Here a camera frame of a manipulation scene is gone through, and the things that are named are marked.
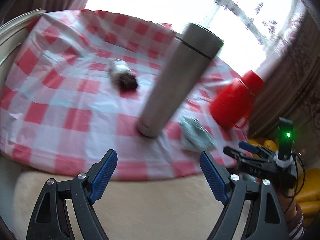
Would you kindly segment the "person's right hand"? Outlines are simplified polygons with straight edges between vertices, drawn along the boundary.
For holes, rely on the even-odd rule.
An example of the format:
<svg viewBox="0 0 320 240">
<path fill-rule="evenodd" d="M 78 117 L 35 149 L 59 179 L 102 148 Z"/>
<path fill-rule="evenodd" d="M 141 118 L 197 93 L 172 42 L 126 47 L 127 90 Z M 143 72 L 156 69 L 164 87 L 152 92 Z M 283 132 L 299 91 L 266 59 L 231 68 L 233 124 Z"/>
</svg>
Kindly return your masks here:
<svg viewBox="0 0 320 240">
<path fill-rule="evenodd" d="M 289 232 L 295 232 L 303 227 L 303 213 L 301 207 L 296 203 L 295 197 L 291 198 L 294 194 L 295 191 L 293 189 L 289 189 L 284 193 L 277 191 L 277 196 L 281 204 Z"/>
</svg>

